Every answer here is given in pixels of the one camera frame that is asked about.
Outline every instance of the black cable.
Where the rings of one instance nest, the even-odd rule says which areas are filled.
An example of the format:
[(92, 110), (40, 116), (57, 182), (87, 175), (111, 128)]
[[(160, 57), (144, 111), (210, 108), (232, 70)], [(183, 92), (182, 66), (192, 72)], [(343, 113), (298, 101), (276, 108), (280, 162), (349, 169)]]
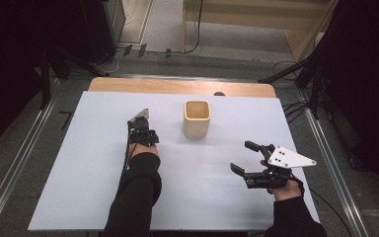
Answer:
[(320, 196), (316, 191), (312, 190), (312, 188), (309, 187), (309, 190), (315, 194), (317, 197), (319, 197), (322, 201), (324, 201), (333, 211), (334, 213), (337, 215), (337, 217), (341, 220), (343, 226), (345, 227), (347, 233), (349, 234), (350, 237), (352, 237), (352, 233), (350, 233), (350, 230), (349, 228), (347, 227), (347, 224), (343, 221), (342, 217), (340, 216), (340, 214), (334, 209), (333, 206), (331, 206), (331, 204), (326, 201), (322, 196)]
[(306, 106), (306, 105), (303, 105), (303, 106), (301, 106), (301, 107), (299, 107), (299, 108), (296, 108), (296, 109), (294, 109), (294, 110), (292, 110), (292, 111), (290, 111), (290, 112), (287, 112), (287, 113), (285, 114), (285, 117), (288, 118), (288, 117), (294, 115), (295, 113), (297, 113), (297, 112), (299, 112), (299, 111), (302, 111), (302, 110), (304, 110), (304, 109), (306, 109), (306, 108), (307, 108), (307, 106)]
[(306, 112), (307, 108), (303, 108), (303, 110), (298, 113), (294, 118), (292, 118), (290, 121), (288, 121), (287, 123), (290, 124), (292, 121), (296, 120), (297, 118), (299, 118), (304, 112)]
[(180, 51), (163, 52), (163, 51), (148, 51), (148, 50), (145, 50), (144, 52), (152, 53), (152, 54), (167, 54), (167, 55), (178, 55), (178, 56), (198, 56), (201, 53), (201, 51), (195, 54), (190, 54), (189, 52), (182, 53)]
[(136, 149), (137, 143), (138, 142), (134, 143), (133, 149), (131, 150), (131, 153), (128, 155), (128, 162), (127, 163), (129, 163), (131, 157), (133, 156), (133, 153), (134, 153), (134, 150)]
[[(273, 72), (274, 75), (276, 74), (276, 72), (275, 72), (275, 67), (276, 67), (278, 64), (280, 64), (280, 63), (293, 63), (293, 64), (295, 64), (295, 65), (298, 64), (298, 63), (295, 62), (295, 61), (279, 61), (279, 62), (275, 63), (275, 64), (273, 65), (273, 67), (272, 67), (272, 72)], [(295, 79), (297, 79), (298, 75), (295, 73), (295, 71), (293, 71), (292, 73), (294, 74), (295, 78), (285, 78), (285, 77), (281, 77), (281, 79), (284, 79), (284, 80), (295, 80)]]
[(131, 140), (130, 133), (131, 133), (131, 121), (128, 121), (127, 122), (127, 144), (125, 147), (124, 163), (122, 164), (122, 171), (125, 171), (128, 166), (128, 151), (129, 151), (130, 140)]
[(187, 51), (186, 53), (192, 53), (197, 47), (198, 47), (198, 44), (199, 44), (199, 38), (200, 38), (200, 31), (199, 31), (199, 26), (201, 25), (201, 13), (202, 13), (202, 4), (203, 4), (203, 0), (201, 0), (201, 3), (199, 4), (199, 13), (198, 13), (198, 31), (197, 31), (197, 37), (198, 37), (198, 40), (196, 41), (196, 45), (193, 49), (191, 49), (190, 51)]
[(295, 106), (298, 106), (298, 105), (301, 105), (301, 106), (304, 106), (304, 105), (307, 105), (307, 101), (304, 101), (304, 102), (297, 102), (297, 103), (293, 103), (293, 104), (290, 104), (290, 105), (285, 105), (285, 106), (282, 106), (284, 108), (284, 111), (287, 112), (289, 109), (295, 107)]

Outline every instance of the cable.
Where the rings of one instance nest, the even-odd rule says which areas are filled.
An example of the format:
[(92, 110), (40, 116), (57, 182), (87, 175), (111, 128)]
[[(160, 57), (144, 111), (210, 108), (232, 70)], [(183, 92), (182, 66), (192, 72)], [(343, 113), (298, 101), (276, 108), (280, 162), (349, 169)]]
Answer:
[(124, 23), (125, 25), (128, 25), (128, 24), (130, 24), (130, 23), (132, 23), (132, 22), (134, 21), (133, 16), (131, 16), (130, 14), (125, 14), (125, 16), (126, 16), (126, 17), (129, 16), (129, 17), (131, 18), (131, 21), (129, 21), (129, 22), (125, 22), (125, 23)]
[(309, 101), (301, 101), (301, 102), (296, 102), (296, 103), (293, 103), (293, 104), (288, 104), (288, 105), (284, 105), (282, 106), (283, 107), (283, 110), (285, 112), (285, 117), (288, 119), (290, 116), (292, 115), (296, 115), (294, 116), (294, 118), (292, 118), (291, 120), (289, 120), (287, 123), (290, 124), (292, 123), (294, 120), (296, 120), (297, 118), (299, 118), (302, 114), (304, 114), (307, 109), (309, 109), (310, 107), (310, 102)]
[(349, 228), (347, 227), (346, 223), (344, 222), (344, 220), (342, 219), (342, 217), (340, 216), (340, 214), (334, 209), (334, 207), (331, 206), (331, 205), (329, 204), (329, 202), (326, 201), (322, 196), (320, 196), (316, 191), (312, 190), (312, 188), (309, 187), (309, 190), (310, 190), (313, 194), (315, 194), (317, 197), (319, 197), (322, 201), (324, 201), (324, 202), (325, 202), (325, 203), (326, 203), (326, 204), (327, 204), (327, 205), (328, 205), (328, 206), (334, 211), (334, 213), (337, 215), (337, 217), (341, 220), (341, 222), (342, 222), (343, 226), (345, 227), (345, 229), (346, 229), (347, 233), (349, 234), (349, 236), (352, 237), (352, 233), (350, 233), (350, 230), (349, 230)]
[[(298, 64), (298, 63), (295, 62), (295, 61), (279, 61), (279, 62), (275, 63), (275, 64), (273, 65), (273, 67), (272, 67), (272, 72), (273, 72), (274, 75), (276, 74), (276, 72), (275, 72), (275, 67), (276, 67), (278, 64), (280, 64), (280, 63), (293, 63), (293, 64)], [(297, 79), (298, 75), (297, 75), (295, 72), (292, 72), (292, 73), (294, 74), (295, 78), (285, 78), (285, 77), (281, 77), (281, 79), (284, 79), (284, 80), (295, 80), (295, 79)]]
[(119, 62), (118, 62), (118, 58), (116, 58), (118, 56), (119, 53), (121, 53), (122, 51), (124, 51), (124, 49), (120, 49), (120, 50), (117, 50), (115, 52), (115, 55), (114, 55), (114, 58), (115, 58), (115, 63), (116, 63), (116, 67), (114, 70), (106, 70), (106, 69), (103, 69), (101, 67), (99, 67), (96, 63), (94, 64), (95, 67), (97, 67), (98, 69), (100, 69), (101, 71), (105, 72), (105, 73), (112, 73), (112, 72), (115, 72), (117, 69), (118, 69), (118, 65), (119, 65)]
[(122, 164), (122, 171), (127, 170), (127, 160), (128, 160), (128, 151), (130, 149), (130, 133), (131, 133), (131, 122), (127, 122), (127, 144), (125, 145), (125, 154), (124, 154), (124, 162)]
[(181, 53), (179, 51), (172, 51), (172, 52), (162, 52), (162, 51), (144, 51), (145, 53), (152, 53), (152, 54), (167, 54), (167, 55), (177, 55), (177, 56), (198, 56), (202, 52), (202, 46), (200, 47), (200, 51), (197, 53)]
[(134, 143), (133, 149), (131, 150), (131, 153), (128, 155), (128, 158), (127, 158), (127, 166), (131, 160), (131, 157), (133, 156), (133, 153), (134, 153), (134, 150), (136, 149), (136, 146), (137, 146), (137, 143)]
[(200, 37), (200, 31), (199, 31), (199, 26), (201, 24), (201, 13), (202, 13), (202, 4), (203, 4), (203, 0), (201, 0), (201, 3), (199, 4), (199, 13), (198, 13), (198, 31), (197, 31), (197, 37), (198, 37), (198, 40), (196, 41), (196, 45), (193, 49), (191, 49), (190, 51), (187, 51), (186, 53), (192, 53), (199, 45), (199, 37)]

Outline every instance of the wooden board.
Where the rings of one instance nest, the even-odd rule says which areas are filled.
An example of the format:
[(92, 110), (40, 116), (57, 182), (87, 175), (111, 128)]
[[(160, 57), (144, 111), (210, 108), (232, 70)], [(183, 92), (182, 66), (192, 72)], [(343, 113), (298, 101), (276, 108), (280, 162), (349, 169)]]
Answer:
[(258, 83), (230, 83), (212, 81), (139, 79), (139, 78), (95, 78), (89, 91), (140, 92), (157, 94), (184, 94), (211, 96), (222, 92), (233, 97), (276, 98), (271, 85)]

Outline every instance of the gray floor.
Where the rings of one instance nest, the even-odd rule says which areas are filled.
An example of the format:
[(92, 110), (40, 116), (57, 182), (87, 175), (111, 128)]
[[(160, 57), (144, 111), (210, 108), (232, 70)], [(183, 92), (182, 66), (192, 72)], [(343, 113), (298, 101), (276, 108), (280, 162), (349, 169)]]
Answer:
[[(171, 1), (154, 1), (151, 12), (152, 20), (149, 20), (145, 38), (143, 39), (143, 41), (148, 43), (148, 48), (153, 45), (151, 50), (164, 51), (165, 49), (162, 48), (172, 48), (175, 50), (177, 48), (174, 48), (173, 45), (179, 45), (178, 39), (175, 39), (175, 42), (171, 42), (171, 44), (166, 43), (168, 40), (171, 40), (171, 36), (176, 32), (165, 37), (162, 31), (156, 31), (156, 27), (159, 26), (159, 24), (155, 24), (156, 17), (161, 18), (160, 15), (163, 16), (164, 14), (157, 12), (155, 7), (164, 9), (157, 4), (171, 3)], [(167, 4), (166, 6), (179, 9), (179, 7), (172, 6), (171, 4)], [(289, 49), (282, 34), (278, 31), (264, 30), (261, 32), (261, 36), (263, 39), (258, 40), (262, 43), (253, 47), (260, 48), (260, 50), (247, 52), (249, 49), (247, 47), (243, 49), (244, 52), (247, 52), (244, 54), (239, 53), (241, 52), (241, 48), (236, 48), (238, 53), (234, 54), (241, 54), (242, 56), (238, 55), (234, 57), (231, 57), (233, 54), (229, 53), (229, 51), (233, 50), (234, 45), (238, 45), (236, 37), (229, 39), (229, 42), (220, 44), (220, 50), (216, 50), (216, 46), (212, 46), (211, 50), (205, 50), (210, 45), (214, 45), (213, 42), (208, 41), (208, 35), (205, 34), (202, 35), (201, 45), (203, 45), (203, 52), (208, 52), (209, 54), (200, 54), (199, 56), (173, 55), (172, 58), (165, 58), (165, 55), (162, 54), (146, 53), (145, 56), (139, 58), (137, 57), (137, 52), (133, 51), (131, 55), (126, 57), (122, 55), (117, 56), (119, 68), (111, 73), (111, 76), (141, 74), (171, 77), (210, 77), (221, 78), (223, 81), (256, 82), (259, 78), (266, 78), (272, 75), (272, 67), (276, 62), (280, 60), (292, 60), (292, 56), (289, 59)], [(113, 58), (108, 63), (101, 65), (101, 67), (110, 70), (115, 68), (115, 65), (116, 62)], [(66, 122), (67, 115), (60, 114), (59, 112), (75, 111), (82, 92), (87, 90), (92, 78), (93, 76), (89, 73), (72, 66), (72, 74), (69, 80), (61, 81), (54, 108), (38, 138), (23, 173), (0, 215), (0, 236), (85, 236), (84, 232), (76, 231), (30, 232), (27, 230), (27, 227), (66, 132), (66, 130), (61, 130), (61, 128)], [(300, 101), (298, 90), (294, 88), (292, 80), (280, 80), (274, 83), (273, 86), (283, 104)], [(0, 139), (0, 183), (37, 117), (39, 99), (40, 95), (37, 95)], [(350, 168), (348, 154), (339, 139), (337, 129), (327, 120), (322, 109), (319, 110), (319, 113), (320, 123), (333, 149), (346, 183), (360, 209), (367, 230), (370, 236), (379, 236), (379, 176), (372, 172), (357, 172)], [(319, 163), (317, 167), (305, 169), (310, 187), (326, 199), (347, 223), (340, 198), (305, 115), (300, 116), (291, 123), (290, 130), (297, 151), (308, 157), (313, 157)], [(348, 236), (341, 221), (329, 206), (319, 197), (314, 195), (313, 197), (321, 222), (327, 229), (329, 236)], [(97, 236), (97, 233), (93, 232), (91, 236)]]
[(120, 42), (141, 43), (153, 0), (122, 0), (125, 23)]

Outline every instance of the cup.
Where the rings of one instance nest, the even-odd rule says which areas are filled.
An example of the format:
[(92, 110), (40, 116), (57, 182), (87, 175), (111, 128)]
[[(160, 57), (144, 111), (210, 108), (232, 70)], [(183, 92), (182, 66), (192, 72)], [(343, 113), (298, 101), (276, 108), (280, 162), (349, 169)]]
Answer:
[(206, 101), (187, 101), (184, 105), (184, 133), (190, 138), (202, 138), (210, 125), (210, 106)]

